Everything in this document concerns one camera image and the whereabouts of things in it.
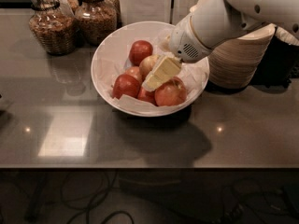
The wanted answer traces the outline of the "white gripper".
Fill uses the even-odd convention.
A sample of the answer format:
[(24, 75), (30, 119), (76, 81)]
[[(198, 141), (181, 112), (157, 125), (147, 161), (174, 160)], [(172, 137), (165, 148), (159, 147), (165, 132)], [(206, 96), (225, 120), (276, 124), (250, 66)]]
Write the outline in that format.
[(197, 63), (214, 48), (246, 32), (241, 27), (241, 13), (226, 0), (199, 0), (195, 10), (171, 32), (159, 38), (158, 47), (176, 57), (163, 55), (147, 74), (142, 87), (155, 91), (181, 71), (182, 62)]

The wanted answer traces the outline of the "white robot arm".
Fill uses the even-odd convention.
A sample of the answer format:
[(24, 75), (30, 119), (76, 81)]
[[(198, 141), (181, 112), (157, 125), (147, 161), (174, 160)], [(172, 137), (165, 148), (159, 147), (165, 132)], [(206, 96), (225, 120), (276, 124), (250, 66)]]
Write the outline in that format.
[(298, 36), (299, 0), (198, 0), (168, 38), (172, 55), (158, 59), (142, 87), (155, 91), (176, 76), (183, 63), (197, 63), (225, 41), (267, 23)]

